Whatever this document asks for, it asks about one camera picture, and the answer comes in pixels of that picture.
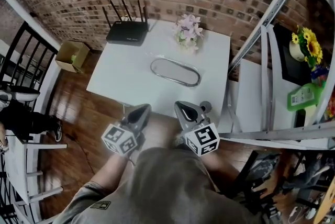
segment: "hand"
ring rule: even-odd
[[[0,122],[0,142],[4,147],[8,146],[8,142],[6,139],[6,129],[2,122]]]

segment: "green bottle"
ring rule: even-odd
[[[325,84],[321,87],[314,83],[308,83],[293,90],[287,95],[287,109],[289,111],[297,111],[312,105],[317,105],[324,85]]]

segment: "black and white marker cube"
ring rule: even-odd
[[[195,131],[185,134],[186,144],[198,156],[215,151],[219,147],[220,137],[215,125],[202,126]]]
[[[107,148],[122,156],[137,146],[136,138],[132,132],[114,125],[109,125],[101,138]]]

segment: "gray shirt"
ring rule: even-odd
[[[112,194],[86,183],[54,221],[63,223],[262,223],[214,191],[201,160],[183,150],[143,151],[130,179]]]

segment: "wifi router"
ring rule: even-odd
[[[109,43],[124,44],[127,46],[141,46],[148,32],[147,9],[145,6],[143,7],[143,14],[144,14],[144,21],[143,21],[140,0],[137,0],[138,8],[140,10],[140,15],[141,15],[141,21],[133,21],[129,14],[125,1],[122,0],[122,3],[128,14],[129,21],[123,21],[121,19],[114,4],[110,0],[110,4],[112,5],[116,15],[120,19],[120,21],[115,21],[113,25],[110,24],[106,10],[103,7],[105,17],[110,27],[110,31],[106,37],[106,40]]]

